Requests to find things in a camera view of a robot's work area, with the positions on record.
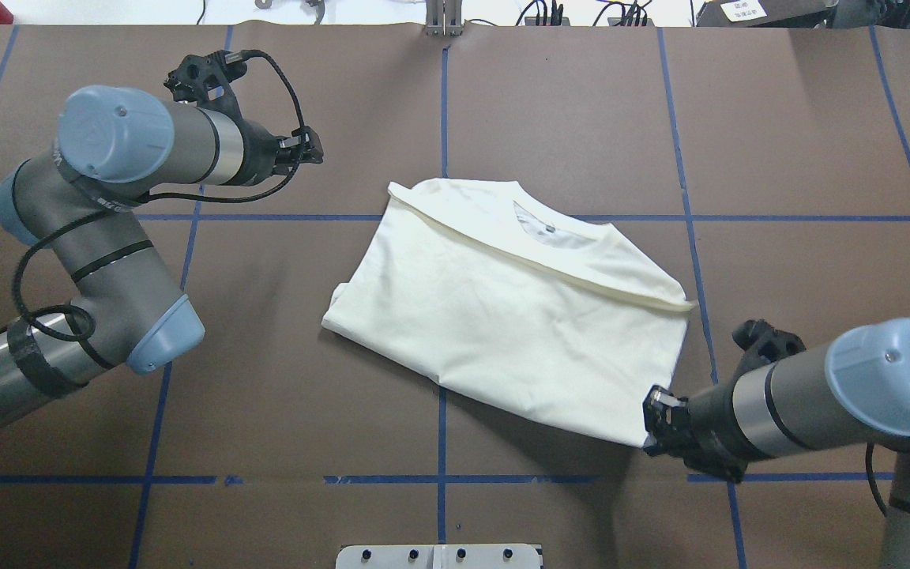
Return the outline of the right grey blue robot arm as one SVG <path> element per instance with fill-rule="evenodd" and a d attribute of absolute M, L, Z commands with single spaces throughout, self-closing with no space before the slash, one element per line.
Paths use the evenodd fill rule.
<path fill-rule="evenodd" d="M 725 384 L 680 397 L 653 386 L 642 405 L 648 456 L 733 484 L 752 462 L 864 443 L 894 451 L 878 497 L 882 568 L 910 568 L 910 318 L 860 326 L 809 349 L 794 333 L 748 320 Z"/>

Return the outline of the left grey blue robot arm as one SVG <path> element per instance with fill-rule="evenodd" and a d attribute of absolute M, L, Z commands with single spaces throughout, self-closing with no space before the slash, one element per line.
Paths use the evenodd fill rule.
<path fill-rule="evenodd" d="M 250 187 L 318 164 L 318 135 L 269 134 L 234 93 L 166 102 L 90 85 L 66 100 L 53 147 L 0 184 L 0 226 L 28 246 L 0 332 L 0 428 L 119 365 L 165 367 L 205 337 L 134 210 L 164 183 Z"/>

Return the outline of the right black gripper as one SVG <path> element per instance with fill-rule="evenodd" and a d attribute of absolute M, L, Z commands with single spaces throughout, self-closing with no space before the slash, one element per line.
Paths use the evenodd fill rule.
<path fill-rule="evenodd" d="M 704 391 L 685 398 L 664 386 L 651 386 L 642 403 L 646 431 L 642 451 L 650 458 L 668 456 L 731 483 L 743 482 L 745 446 L 738 435 L 730 391 Z"/>

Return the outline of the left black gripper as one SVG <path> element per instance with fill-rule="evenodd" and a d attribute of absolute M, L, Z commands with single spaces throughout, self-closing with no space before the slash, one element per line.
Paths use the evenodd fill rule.
<path fill-rule="evenodd" d="M 243 120 L 239 129 L 243 137 L 239 183 L 262 183 L 272 175 L 285 175 L 289 167 L 324 163 L 324 148 L 310 126 L 297 127 L 289 136 L 275 136 L 253 120 Z"/>

